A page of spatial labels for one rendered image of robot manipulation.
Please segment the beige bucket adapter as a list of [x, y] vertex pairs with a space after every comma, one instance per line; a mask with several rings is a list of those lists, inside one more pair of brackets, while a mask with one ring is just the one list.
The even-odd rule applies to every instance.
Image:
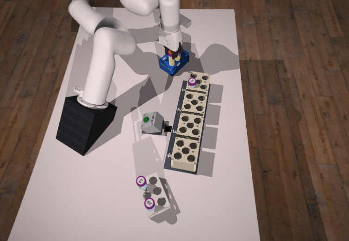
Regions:
[[176, 137], [200, 141], [204, 116], [180, 114]]
[[175, 137], [171, 168], [195, 172], [199, 144], [197, 140]]
[[207, 94], [185, 91], [181, 112], [204, 116]]
[[190, 88], [187, 81], [186, 91], [208, 94], [211, 74], [190, 71], [189, 78], [195, 78], [195, 87]]

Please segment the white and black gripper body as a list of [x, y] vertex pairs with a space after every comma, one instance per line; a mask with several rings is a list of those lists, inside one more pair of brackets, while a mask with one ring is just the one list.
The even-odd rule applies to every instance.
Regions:
[[159, 25], [159, 42], [169, 48], [172, 51], [177, 51], [179, 48], [179, 42], [182, 45], [182, 33], [179, 27], [174, 32], [167, 32], [161, 28], [161, 23]]

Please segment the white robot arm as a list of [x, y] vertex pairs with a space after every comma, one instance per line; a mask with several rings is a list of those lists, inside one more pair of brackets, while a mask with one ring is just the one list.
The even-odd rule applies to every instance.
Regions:
[[[77, 101], [92, 109], [106, 109], [107, 94], [115, 70], [115, 55], [130, 55], [136, 50], [133, 34], [116, 18], [95, 11], [90, 0], [72, 0], [69, 13], [93, 36], [93, 53], [84, 88], [74, 86]], [[181, 25], [188, 28], [191, 20], [180, 14], [180, 0], [120, 0], [131, 13], [150, 15], [160, 7], [161, 28], [176, 31]]]

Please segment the blue tube rack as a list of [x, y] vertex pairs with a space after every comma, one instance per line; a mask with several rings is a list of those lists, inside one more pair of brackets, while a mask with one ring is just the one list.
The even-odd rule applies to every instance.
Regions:
[[[163, 58], [165, 59], [162, 60]], [[168, 55], [164, 55], [162, 58], [159, 59], [160, 68], [165, 72], [167, 72], [168, 74], [170, 74], [171, 76], [174, 76], [188, 62], [189, 62], [189, 52], [185, 50], [181, 53], [181, 59], [179, 61], [175, 61], [174, 66], [169, 65]], [[180, 64], [177, 66], [178, 63]]]

